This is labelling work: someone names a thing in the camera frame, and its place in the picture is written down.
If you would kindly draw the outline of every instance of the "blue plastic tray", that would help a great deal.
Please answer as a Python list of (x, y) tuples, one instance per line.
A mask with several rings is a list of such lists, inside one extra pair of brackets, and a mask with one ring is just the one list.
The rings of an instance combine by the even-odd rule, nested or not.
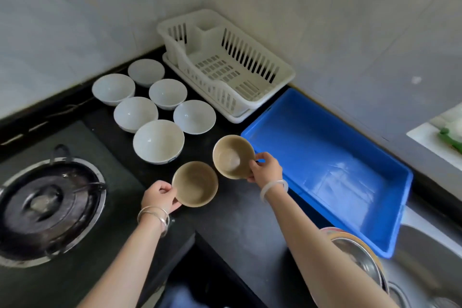
[(288, 89), (241, 134), (268, 151), (284, 179), (334, 226), (393, 255), (412, 172), (295, 89)]

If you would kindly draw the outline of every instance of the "stove burner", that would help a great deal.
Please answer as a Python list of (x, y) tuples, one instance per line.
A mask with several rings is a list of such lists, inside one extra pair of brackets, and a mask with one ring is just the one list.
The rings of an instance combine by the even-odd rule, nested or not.
[[(63, 150), (66, 157), (56, 158)], [(101, 172), (58, 145), (0, 187), (0, 265), (29, 267), (75, 246), (98, 220), (106, 198)]]

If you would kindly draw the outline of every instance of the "dish rack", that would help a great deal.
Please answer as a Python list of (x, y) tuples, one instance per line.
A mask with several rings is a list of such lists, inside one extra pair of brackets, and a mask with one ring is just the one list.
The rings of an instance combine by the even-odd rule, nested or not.
[(289, 83), (295, 72), (212, 10), (157, 26), (164, 62), (232, 123), (240, 123)]

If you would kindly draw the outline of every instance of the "person's right arm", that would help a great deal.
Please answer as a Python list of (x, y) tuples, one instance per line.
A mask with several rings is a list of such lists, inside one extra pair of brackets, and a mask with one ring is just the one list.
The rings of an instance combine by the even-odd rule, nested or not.
[[(250, 161), (248, 180), (260, 188), (282, 179), (282, 168), (269, 153), (257, 154), (264, 163)], [(273, 208), (298, 269), (320, 308), (396, 308), (395, 302), (337, 248), (307, 217), (297, 203), (276, 184), (266, 200)]]

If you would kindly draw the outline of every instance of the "bracelet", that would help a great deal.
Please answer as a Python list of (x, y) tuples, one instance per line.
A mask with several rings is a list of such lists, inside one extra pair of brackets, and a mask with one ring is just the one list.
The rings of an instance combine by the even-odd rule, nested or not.
[(162, 212), (165, 213), (165, 221), (166, 221), (166, 228), (169, 227), (170, 225), (170, 215), (169, 215), (169, 212), (167, 212), (166, 210), (164, 210), (163, 208), (160, 208), (160, 207), (157, 207), (157, 206), (146, 206), (146, 207), (143, 207), (141, 209), (141, 211), (138, 213), (138, 217), (136, 218), (136, 220), (138, 221), (138, 223), (140, 222), (140, 217), (141, 215), (144, 213), (144, 211), (146, 211), (147, 209), (149, 208), (157, 208), (158, 210), (161, 210)]
[(284, 187), (284, 190), (288, 191), (289, 190), (289, 184), (285, 180), (276, 180), (276, 181), (271, 181), (268, 184), (266, 184), (263, 188), (262, 191), (260, 192), (260, 199), (262, 202), (265, 202), (265, 195), (268, 192), (269, 189), (274, 187), (276, 184), (282, 184)]
[(164, 231), (160, 234), (160, 237), (164, 237), (167, 234), (167, 231), (168, 231), (167, 223), (165, 222), (165, 220), (155, 212), (142, 211), (141, 214), (143, 214), (143, 213), (149, 213), (149, 214), (152, 214), (154, 217), (159, 218), (160, 222), (164, 225)]

